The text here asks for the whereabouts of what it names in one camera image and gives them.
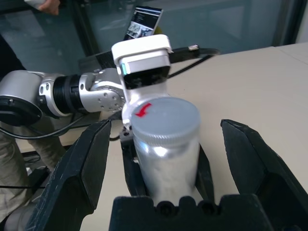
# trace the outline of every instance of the red arrow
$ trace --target red arrow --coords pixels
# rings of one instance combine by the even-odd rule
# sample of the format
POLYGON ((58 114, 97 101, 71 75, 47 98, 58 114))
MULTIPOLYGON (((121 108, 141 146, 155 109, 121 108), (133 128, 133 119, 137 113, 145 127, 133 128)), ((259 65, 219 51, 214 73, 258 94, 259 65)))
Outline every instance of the red arrow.
POLYGON ((138 117, 144 117, 146 114, 147 114, 147 112, 145 111, 149 106, 151 106, 152 104, 150 104, 150 103, 147 103, 146 105, 144 105, 141 109, 140 109, 140 111, 138 112, 138 113, 136 113, 135 115, 136 116, 138 116, 138 117))

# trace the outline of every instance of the phone screen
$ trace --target phone screen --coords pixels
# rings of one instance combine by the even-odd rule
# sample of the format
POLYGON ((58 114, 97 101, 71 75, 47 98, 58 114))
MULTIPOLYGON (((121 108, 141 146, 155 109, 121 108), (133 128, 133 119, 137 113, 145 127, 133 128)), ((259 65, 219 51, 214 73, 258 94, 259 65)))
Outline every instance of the phone screen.
POLYGON ((136 6, 124 40, 153 35, 162 12, 158 8, 136 6))

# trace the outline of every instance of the person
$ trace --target person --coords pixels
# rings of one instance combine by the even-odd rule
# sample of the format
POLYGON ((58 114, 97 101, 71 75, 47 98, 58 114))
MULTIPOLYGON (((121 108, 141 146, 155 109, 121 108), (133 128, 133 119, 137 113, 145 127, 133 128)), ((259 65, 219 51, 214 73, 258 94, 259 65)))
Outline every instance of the person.
MULTIPOLYGON (((39 10, 58 15, 59 0, 46 0, 39 10)), ((9 44, 0 35, 1 59, 0 80, 14 70, 25 70, 9 44)), ((24 136, 36 136, 25 127, 12 127, 1 123, 1 127, 24 136)), ((34 125, 43 132, 54 131, 49 118, 44 117, 34 125)), ((65 154, 58 137, 28 141, 40 155, 45 165, 53 171, 58 161, 65 154)), ((29 186, 25 162, 14 138, 0 133, 0 186, 29 186)), ((0 187, 0 223, 4 225, 6 217, 15 209, 25 205, 31 197, 31 189, 5 189, 0 187)))

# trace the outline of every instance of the person's hand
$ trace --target person's hand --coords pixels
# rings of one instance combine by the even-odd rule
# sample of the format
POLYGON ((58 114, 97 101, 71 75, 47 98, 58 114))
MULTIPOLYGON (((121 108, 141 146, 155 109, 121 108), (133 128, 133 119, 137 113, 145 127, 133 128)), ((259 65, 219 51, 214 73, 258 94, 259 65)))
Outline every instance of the person's hand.
POLYGON ((39 6, 39 10, 52 15, 59 14, 60 0, 46 0, 43 5, 39 6))

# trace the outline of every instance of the robotic arm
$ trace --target robotic arm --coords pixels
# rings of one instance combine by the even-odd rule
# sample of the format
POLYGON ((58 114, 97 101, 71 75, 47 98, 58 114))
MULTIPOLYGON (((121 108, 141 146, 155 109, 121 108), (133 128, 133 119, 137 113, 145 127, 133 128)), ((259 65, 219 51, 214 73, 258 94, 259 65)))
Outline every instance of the robotic arm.
MULTIPOLYGON (((179 206, 149 198, 131 133, 131 115, 146 101, 168 96, 166 80, 218 54, 169 75, 170 64, 197 58, 202 49, 171 50, 168 38, 156 35, 120 42, 112 48, 116 69, 81 76, 11 72, 0 83, 0 121, 31 125, 43 113, 120 111, 125 178, 133 197, 114 200, 110 231, 181 230, 306 230, 308 196, 278 155, 246 125, 222 120, 230 169, 240 195, 214 201, 209 161, 200 147, 195 186, 203 201, 190 197, 179 206)), ((104 178, 110 122, 91 125, 64 155, 26 226, 27 231, 80 229, 83 218, 96 209, 104 178)))

